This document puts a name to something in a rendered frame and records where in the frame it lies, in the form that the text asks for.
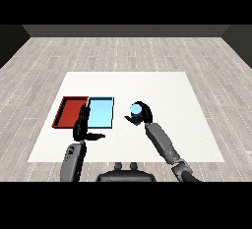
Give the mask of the small blue can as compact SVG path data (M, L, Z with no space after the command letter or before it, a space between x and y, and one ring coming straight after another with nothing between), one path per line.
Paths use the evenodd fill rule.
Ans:
M130 107L132 117L141 117L142 116L142 107L139 104L133 104Z

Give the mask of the red shallow open box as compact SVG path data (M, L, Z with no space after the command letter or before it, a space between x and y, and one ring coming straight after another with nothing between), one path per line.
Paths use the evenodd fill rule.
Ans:
M87 96L64 96L61 100L52 128L73 129L79 118L79 112L83 105L88 102Z

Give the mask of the light blue shallow open box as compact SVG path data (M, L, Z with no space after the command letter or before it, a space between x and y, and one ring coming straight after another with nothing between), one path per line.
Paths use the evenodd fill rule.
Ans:
M111 129L113 121L114 98L111 96L91 96L88 106L90 129Z

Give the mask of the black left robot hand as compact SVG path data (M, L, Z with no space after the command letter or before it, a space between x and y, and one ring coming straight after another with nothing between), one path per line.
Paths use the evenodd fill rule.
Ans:
M74 124L73 139L80 141L97 141L104 138L103 134L93 134L88 132L88 121L90 116L90 107L83 105L79 112L79 118Z

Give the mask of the dark grey robot body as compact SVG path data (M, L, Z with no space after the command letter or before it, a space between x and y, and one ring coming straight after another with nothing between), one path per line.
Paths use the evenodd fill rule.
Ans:
M146 173L138 169L136 162L130 163L129 170L122 169L122 163L116 162L114 169L102 174L96 178L97 182L155 182L156 178L151 173Z

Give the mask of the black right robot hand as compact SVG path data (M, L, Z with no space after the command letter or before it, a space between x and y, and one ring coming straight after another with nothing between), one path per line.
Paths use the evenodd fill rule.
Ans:
M131 122L135 126L140 125L142 122L147 123L147 124L150 124L153 122L153 114L152 114L151 108L146 103L144 103L142 101L136 101L133 104L139 104L142 107L142 116L141 117L132 117L130 115L130 116L125 117L126 120L128 120L129 122Z

